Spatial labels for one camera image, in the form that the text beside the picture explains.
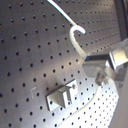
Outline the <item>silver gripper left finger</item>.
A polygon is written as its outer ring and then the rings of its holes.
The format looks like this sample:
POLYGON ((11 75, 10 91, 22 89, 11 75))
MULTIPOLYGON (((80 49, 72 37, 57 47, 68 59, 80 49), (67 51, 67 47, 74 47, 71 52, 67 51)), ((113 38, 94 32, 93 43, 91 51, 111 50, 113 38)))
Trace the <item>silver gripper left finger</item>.
POLYGON ((128 60, 117 60, 116 62, 110 59, 85 61, 82 67, 88 77, 94 78, 97 85, 103 82, 114 80, 117 75, 117 68, 128 60))

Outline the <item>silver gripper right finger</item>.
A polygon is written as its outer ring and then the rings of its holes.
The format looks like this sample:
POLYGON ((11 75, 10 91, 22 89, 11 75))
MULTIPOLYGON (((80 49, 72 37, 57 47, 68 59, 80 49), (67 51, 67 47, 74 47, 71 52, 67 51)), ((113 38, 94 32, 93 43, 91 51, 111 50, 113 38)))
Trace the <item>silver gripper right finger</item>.
POLYGON ((128 62, 128 39, 123 40, 110 49, 110 62, 114 70, 118 66, 128 62))

